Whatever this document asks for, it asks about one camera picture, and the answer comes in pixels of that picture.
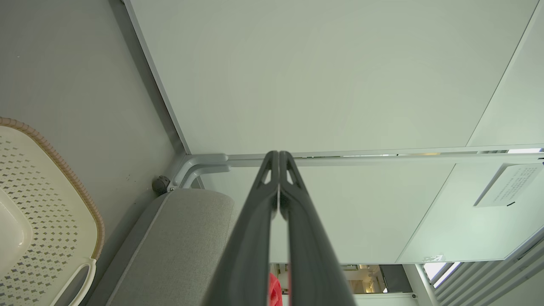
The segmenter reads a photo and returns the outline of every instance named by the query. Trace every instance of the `gray wall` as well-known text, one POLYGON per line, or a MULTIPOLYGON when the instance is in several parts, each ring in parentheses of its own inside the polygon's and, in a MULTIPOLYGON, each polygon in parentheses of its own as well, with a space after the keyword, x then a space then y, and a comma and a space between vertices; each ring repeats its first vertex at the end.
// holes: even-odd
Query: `gray wall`
POLYGON ((106 224, 100 279, 183 150, 124 5, 1 1, 0 116, 40 131, 89 190, 106 224))

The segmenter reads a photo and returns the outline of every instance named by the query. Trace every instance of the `window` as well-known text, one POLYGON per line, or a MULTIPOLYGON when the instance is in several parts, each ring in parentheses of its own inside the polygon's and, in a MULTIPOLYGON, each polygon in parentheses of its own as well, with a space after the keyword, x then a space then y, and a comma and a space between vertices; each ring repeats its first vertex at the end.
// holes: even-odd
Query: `window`
MULTIPOLYGON (((413 292, 402 265, 340 266, 353 294, 413 292)), ((270 264, 270 273, 278 278, 282 293, 289 294, 289 264, 270 264)))
POLYGON ((432 286, 438 288, 438 286, 440 286, 440 284, 442 284, 442 282, 444 282, 460 264, 460 262, 454 263, 432 286))
POLYGON ((427 277, 433 279, 445 265, 445 262, 428 262, 423 265, 423 268, 425 269, 425 273, 427 273, 427 277))
POLYGON ((535 148, 535 149, 512 149, 508 150, 508 153, 538 153, 542 149, 541 148, 535 148))

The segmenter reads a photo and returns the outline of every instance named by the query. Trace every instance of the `metal bracket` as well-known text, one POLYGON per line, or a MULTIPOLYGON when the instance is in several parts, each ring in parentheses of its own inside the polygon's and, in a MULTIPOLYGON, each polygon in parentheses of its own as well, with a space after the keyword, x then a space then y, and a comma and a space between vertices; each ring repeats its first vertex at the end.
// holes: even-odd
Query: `metal bracket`
POLYGON ((193 181, 202 174, 229 172, 231 167, 225 163, 227 160, 226 154, 186 155, 174 178, 168 184, 168 191, 176 188, 189 188, 193 181))

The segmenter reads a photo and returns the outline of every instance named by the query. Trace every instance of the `gray cushion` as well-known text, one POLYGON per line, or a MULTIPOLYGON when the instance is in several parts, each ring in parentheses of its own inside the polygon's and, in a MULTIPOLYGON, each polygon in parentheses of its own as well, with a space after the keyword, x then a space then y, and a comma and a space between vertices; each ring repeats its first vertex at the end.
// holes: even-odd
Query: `gray cushion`
POLYGON ((170 192, 107 305, 199 305, 225 247, 233 206, 213 191, 170 192))

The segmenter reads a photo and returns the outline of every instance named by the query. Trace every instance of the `white panel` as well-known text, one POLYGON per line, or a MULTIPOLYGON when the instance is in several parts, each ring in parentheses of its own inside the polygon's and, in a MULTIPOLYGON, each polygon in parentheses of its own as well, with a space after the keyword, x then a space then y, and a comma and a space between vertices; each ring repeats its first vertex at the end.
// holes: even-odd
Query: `white panel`
MULTIPOLYGON (((354 295, 357 306, 420 306, 411 293, 354 295)), ((289 306, 289 296, 282 296, 283 306, 289 306)))
MULTIPOLYGON (((538 163, 538 159, 509 160, 538 163)), ((544 175, 508 207, 474 207, 502 163, 457 164, 399 262, 504 259, 544 225, 544 175)))
POLYGON ((544 3, 535 10, 471 146, 544 143, 544 3))
MULTIPOLYGON (((340 262, 394 263, 446 181, 453 164, 299 167, 340 262)), ((203 175, 207 189, 231 196, 234 225, 257 168, 203 175)), ((271 262, 288 262, 287 223, 273 220, 271 262)))
POLYGON ((535 4, 127 7, 192 153, 260 154, 465 146, 535 4))

